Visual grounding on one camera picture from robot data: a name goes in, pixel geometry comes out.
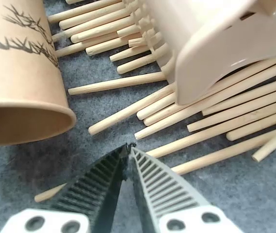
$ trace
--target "paper cup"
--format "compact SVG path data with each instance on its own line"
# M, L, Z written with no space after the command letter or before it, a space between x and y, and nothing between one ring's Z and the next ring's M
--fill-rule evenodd
M43 2L0 0L0 145L53 137L75 122Z

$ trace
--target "pile of chopsticks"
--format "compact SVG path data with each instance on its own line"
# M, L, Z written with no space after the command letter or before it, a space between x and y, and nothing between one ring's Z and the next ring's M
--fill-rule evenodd
M276 81L244 92L274 76L276 57L254 63L218 81L201 98L182 106L174 103L174 85L170 84L91 126L89 133L97 134L137 114L147 126L135 133L136 139L140 140L202 112L204 116L216 114L187 126L191 133L200 131L147 153L159 158L223 133L233 141L276 124ZM276 130L174 167L173 170L184 174L260 146L263 147L253 155L256 161L261 161L276 149Z
M82 50L86 50L88 55L94 55L129 44L129 49L110 57L111 61L117 61L148 51L139 27L134 24L132 12L135 11L135 7L133 5L128 9L121 0L100 0L49 16L50 23L59 22L63 29L52 37L53 40L71 37L74 43L57 50L57 56ZM154 43L160 40L161 35L155 34ZM161 54L166 51L167 48L163 47ZM123 64L117 70L122 74L154 61L154 55L150 54ZM226 133L228 140L234 141L276 124L276 81L245 92L274 76L276 57L256 62L218 81L203 96L187 105L175 104L176 96L172 83L103 119L91 126L88 131L91 135L97 134L136 114L146 125L134 134L136 139L140 140L202 112L203 116L206 116L204 119L187 126L192 134L147 153L159 158L223 133ZM165 79L163 72L156 72L71 88L69 94L104 91ZM276 130L172 169L178 174L184 174L257 147L261 148L252 157L259 162L276 149Z

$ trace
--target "screw hole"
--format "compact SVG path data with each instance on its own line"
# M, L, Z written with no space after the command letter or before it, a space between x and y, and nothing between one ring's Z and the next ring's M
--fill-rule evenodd
M167 222L167 228L170 231L180 231L185 229L185 224L183 221L172 219Z
M44 218L41 216L36 216L29 219L26 223L26 229L30 232L39 230L44 225Z
M219 216L216 215L216 214L213 214L213 213L204 213L201 218L206 223L208 223L208 222L219 222L220 221Z
M80 223L77 221L69 221L62 228L62 233L76 233L80 229Z

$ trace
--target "gray carpet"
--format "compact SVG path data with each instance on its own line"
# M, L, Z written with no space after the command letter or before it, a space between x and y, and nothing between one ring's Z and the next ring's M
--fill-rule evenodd
M46 0L45 4L48 15L68 9L65 0ZM57 30L57 27L52 27L53 33ZM57 46L66 44L69 42L61 41ZM121 62L112 64L109 56L122 49L94 57L80 52L61 58L65 87L118 78L116 66ZM151 64L126 76L157 70L158 67ZM33 200L36 194L70 180L100 156L126 142L135 141L133 133L144 127L136 116L95 136L90 136L87 128L164 85L166 83L161 82L68 97L78 119L74 129L45 141L0 147L0 229L12 214L27 207L41 207ZM197 114L138 141L137 147L148 151L187 136L186 125L200 118L201 115ZM170 154L161 161L175 166L228 145L231 143L221 135ZM184 178L211 203L220 207L245 233L276 233L276 151L259 164L251 159L252 153L249 151L191 172ZM131 184L125 182L113 233L141 232L137 208L131 197Z

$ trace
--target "wooden stick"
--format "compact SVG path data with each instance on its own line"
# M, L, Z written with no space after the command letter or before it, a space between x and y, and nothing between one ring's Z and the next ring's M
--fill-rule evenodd
M266 117L262 120L255 121L238 129L232 130L226 134L226 138L229 141L234 141L252 133L266 129L272 125L276 125L276 114Z
M134 134L135 138L137 140L144 138L146 136L149 136L153 133L156 133L162 129L167 128L168 126L171 126L173 124L178 123L181 120L184 120L187 117L190 117L203 109L206 109L208 107L211 107L212 105L215 105L223 100L228 99L229 97L232 97L240 92L245 91L246 89L249 89L265 80L268 80L276 75L276 65L273 67L266 69L256 75L251 76L250 78L247 78L230 88L226 88L221 92L218 92L210 97L207 97L197 103L194 103L187 108L174 113L173 115L170 115L169 117L160 120L156 122L153 125L150 125L143 130L137 132Z
M114 54L112 56L110 56L110 60L111 62L116 62L143 52L149 51L149 48L147 45L144 46L137 46L137 47L132 47L129 49L126 49L124 51L121 51L117 54Z
M119 20L89 29L82 33L78 33L76 35L71 36L71 41L75 43L75 41L80 42L83 40L87 40L96 36L105 35L108 33L116 32L119 29L125 28L134 23L132 17L121 18Z
M217 123L241 116L245 113L251 112L255 109L259 109L266 105L276 102L276 92L268 94L266 96L257 98L255 100L249 101L247 103L238 105L236 107L227 109L225 111L214 114L213 116L204 118L202 120L196 121L192 124L187 125L190 132L206 128Z
M200 97L197 101L201 101L215 93L218 93L256 73L259 73L260 71L273 66L274 64L276 64L276 57L275 58L271 58L271 59L267 59L261 62L257 62L247 68L244 68L243 70L236 72L232 75L230 75L229 77L218 81L217 83L215 83L210 89L209 91L204 94L202 97ZM165 119L166 117L177 113L178 111L181 111L185 108L187 108L188 106L192 105L193 103L187 104L187 105L176 105L176 104L172 104L170 106L168 106L167 108L155 113L154 115L146 118L144 120L144 124L146 126L152 125L162 119Z
M146 66L146 65L148 65L150 63L155 62L156 59L164 56L168 51L169 51L168 45L167 44L163 44L158 49L156 49L153 52L153 54L149 54L147 56L140 57L140 58L138 58L136 60L133 60L133 61L125 63L125 64L122 64L121 66L118 66L117 67L117 72L119 74L124 74L124 73L132 71L134 69Z
M119 37L122 36L126 36L126 35L130 35L130 34L134 34L134 33L139 33L140 32L140 28L137 25L131 25L129 27L123 28L121 30L117 31L117 34Z
M239 105L241 103L248 102L249 100L253 100L266 94L272 93L274 91L276 91L276 81L211 106L203 110L202 115L206 116L212 113L216 113L227 108Z
M53 41L57 41L62 37L71 37L75 34L84 32L86 30L90 30L92 28L113 22L115 20L127 17L129 15L129 12L126 9L118 10L112 13L109 13L107 15L95 18L93 20L90 20L88 22L82 23L80 25L77 25L73 28L69 28L61 33L55 34L52 36Z
M100 0L100 1L95 1L83 6L79 6L67 11L63 11L54 15L49 16L47 19L50 23L58 23L61 20L67 19L67 18L72 18L74 16L78 16L87 12L91 12L94 10L97 10L99 8L112 5L114 3L120 2L122 0Z
M127 62L125 64L122 64L117 67L117 72L119 74L125 74L129 71L132 71L134 69L146 66L148 64L151 64L155 62L156 59L154 58L153 54L146 55L144 57L140 57L138 59L135 59L133 61Z
M139 112L137 112L137 117L140 120L145 119L146 117L154 114L155 112L158 112L159 110L167 107L168 105L175 102L176 95L175 93L171 93L170 95L162 98L161 100L149 105L148 107L141 109Z
M126 86L134 86L145 83L153 83L166 80L165 75L162 72L151 73L151 74L143 74L137 75L128 78L109 80L100 83L94 83L90 85L80 86L69 89L70 95L91 93L97 91L105 91L112 90L116 88L126 87Z
M112 50L112 49L121 47L123 45L127 45L128 40L133 39L133 38L137 38L137 37L140 37L140 36L141 36L140 33L136 33L136 34L127 35L127 36L124 36L124 37L121 37L121 38L116 38L114 40L109 40L107 42L103 42L101 44L88 47L86 49L86 53L89 56L92 56L92 55L96 55L98 53L102 53L102 52L105 52L105 51L108 51L108 50Z
M276 113L276 103L273 103L271 105L268 105L266 107L260 108L258 110L255 110L253 112L247 113L245 115L239 116L237 118L234 118L232 120L226 121L224 123L218 124L216 126L213 126L211 128L208 128L206 130L199 131L195 134L192 134L190 136L184 137L182 139L179 139L177 141L174 141L172 143L166 144L162 147L153 149L147 154L154 156L156 158L162 157L164 155L170 154L172 152L178 151L180 149L183 149L185 147L189 147L191 145L194 145L196 143L202 142L204 140L207 140L209 138L215 137L217 135L220 135L222 133L229 132L231 130L234 130L236 128L239 128L243 125L252 123L254 121L260 120L264 117L268 117L272 114Z
M115 12L115 11L118 11L118 10L121 10L121 9L124 9L124 8L125 8L124 3L123 2L118 2L118 3L112 4L110 6L100 8L100 9L95 10L95 11L87 12L87 13L79 15L79 16L75 16L75 17L72 17L72 18L62 20L62 21L59 22L59 27L62 30L72 28L72 27L77 26L79 24L88 22L92 19L107 15L109 13L112 13L112 12Z
M155 124L156 122L162 120L162 119L165 119L166 117L174 114L174 113L177 113L178 111L188 107L189 105L177 105L177 104L171 104L170 106L154 113L153 115L145 118L143 120L143 123L146 125L146 126L150 126L152 124Z
M268 141L264 146L262 146L257 152L255 152L252 155L252 158L256 162L260 162L275 150L276 150L276 136L272 138L270 141Z
M66 185L66 183L60 185L60 186L57 186L57 187L54 187L50 190L47 190L43 193L40 193L38 195L36 195L34 197L34 200L35 202L41 202L41 201L44 201L44 200L48 200L50 198L52 198L53 196L55 196L64 186Z
M197 159L193 159L189 162L175 166L171 169L179 175L184 175L188 172L198 170L200 168L209 166L211 164L218 163L225 159L234 157L238 154L242 154L246 151L260 147L260 146L264 145L266 142L268 142L268 140L270 140L275 135L276 135L276 130L273 130L271 132L264 133L260 136L251 138L249 140L243 141L236 145L233 145L233 146L224 148L222 150L204 155Z
M84 40L82 42L64 47L62 49L56 50L56 56L57 57L63 57L63 56L67 56L76 52L80 52L83 51L84 49L90 47L90 46L94 46L109 40L113 40L115 38L118 38L117 33L110 33L110 34L106 34L106 35L101 35L95 38L91 38L89 40Z
M174 84L165 86L164 88L154 92L153 94L146 96L145 98L137 101L136 103L133 103L127 108L124 108L123 110L89 127L88 131L91 135L97 134L98 132L103 131L104 129L120 122L121 120L137 113L139 110L171 94L173 91L174 91Z
M128 42L128 45L129 45L129 47L146 45L146 40L144 40L144 38L142 38L142 37L132 39Z
M65 0L65 1L68 4L74 4L74 3L81 2L81 1L84 1L84 0Z

